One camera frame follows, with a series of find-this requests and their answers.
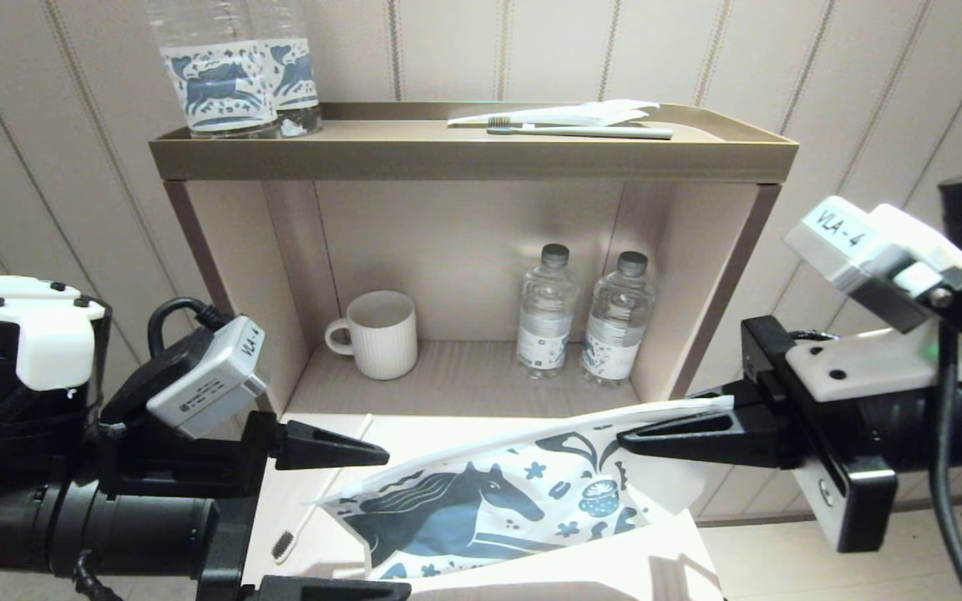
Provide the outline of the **white toothbrush black bristles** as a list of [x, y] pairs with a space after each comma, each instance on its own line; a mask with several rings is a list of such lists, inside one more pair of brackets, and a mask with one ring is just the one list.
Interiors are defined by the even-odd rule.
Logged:
[[299, 539], [301, 539], [302, 530], [304, 530], [310, 518], [316, 512], [321, 499], [331, 491], [332, 484], [335, 483], [337, 477], [341, 475], [343, 469], [344, 467], [334, 467], [331, 475], [327, 476], [325, 482], [317, 489], [317, 492], [311, 496], [309, 501], [301, 503], [298, 509], [293, 511], [289, 525], [282, 530], [278, 540], [272, 544], [271, 556], [275, 563], [283, 564], [291, 556], [291, 552], [294, 551], [296, 544]]

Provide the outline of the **grey toothbrush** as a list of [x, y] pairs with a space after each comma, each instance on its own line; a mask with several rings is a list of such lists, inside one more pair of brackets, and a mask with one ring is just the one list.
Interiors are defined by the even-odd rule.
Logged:
[[510, 118], [492, 117], [486, 124], [488, 134], [535, 134], [535, 136], [562, 136], [599, 139], [645, 139], [672, 140], [671, 129], [641, 126], [537, 126], [533, 124], [512, 124]]

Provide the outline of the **white blue horse-print bag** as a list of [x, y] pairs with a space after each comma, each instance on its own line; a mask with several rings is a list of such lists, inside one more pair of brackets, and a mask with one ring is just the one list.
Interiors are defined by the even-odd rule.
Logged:
[[686, 425], [732, 396], [545, 419], [348, 483], [318, 506], [364, 547], [367, 578], [430, 578], [531, 557], [671, 520], [705, 480], [630, 452], [621, 433]]

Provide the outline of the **beige open shelf cabinet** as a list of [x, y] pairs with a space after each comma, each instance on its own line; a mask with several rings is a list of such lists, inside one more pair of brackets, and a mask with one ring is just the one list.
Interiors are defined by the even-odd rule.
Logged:
[[[165, 184], [215, 304], [267, 334], [263, 410], [569, 416], [684, 395], [724, 321], [778, 185], [604, 181], [224, 181]], [[519, 294], [543, 245], [581, 288], [565, 371], [518, 366]], [[648, 256], [658, 304], [626, 383], [580, 368], [592, 286], [619, 254]], [[420, 351], [372, 381], [324, 331], [370, 290], [413, 298]]]

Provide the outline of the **white paper wrapper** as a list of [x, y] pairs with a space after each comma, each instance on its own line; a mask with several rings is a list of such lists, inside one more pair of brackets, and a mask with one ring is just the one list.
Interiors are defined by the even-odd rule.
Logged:
[[660, 103], [645, 100], [614, 99], [580, 105], [501, 110], [492, 113], [465, 115], [448, 119], [448, 127], [488, 126], [495, 118], [506, 118], [511, 125], [534, 124], [551, 126], [611, 126], [642, 119]]

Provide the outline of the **white ribbed ceramic mug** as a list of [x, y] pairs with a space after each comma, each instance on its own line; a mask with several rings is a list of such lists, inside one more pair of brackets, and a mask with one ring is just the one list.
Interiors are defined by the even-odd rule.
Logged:
[[415, 303], [397, 290], [362, 294], [325, 328], [324, 341], [329, 350], [351, 356], [369, 379], [400, 379], [418, 360]]

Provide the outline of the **large blue-label water bottle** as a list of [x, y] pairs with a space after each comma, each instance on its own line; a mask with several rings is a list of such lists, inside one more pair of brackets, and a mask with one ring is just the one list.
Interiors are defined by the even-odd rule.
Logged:
[[316, 133], [322, 114], [302, 0], [246, 0], [246, 8], [278, 118], [277, 136], [289, 139]]
[[270, 137], [277, 122], [246, 0], [144, 0], [192, 136]]

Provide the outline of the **small clear water bottle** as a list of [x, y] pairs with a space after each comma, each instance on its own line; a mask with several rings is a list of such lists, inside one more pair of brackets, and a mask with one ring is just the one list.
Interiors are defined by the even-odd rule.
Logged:
[[569, 270], [570, 250], [545, 245], [520, 288], [518, 361], [535, 380], [553, 379], [565, 366], [580, 287]]
[[580, 358], [585, 379], [593, 384], [619, 386], [630, 379], [656, 307], [656, 285], [646, 267], [646, 255], [622, 252], [615, 270], [593, 285]]

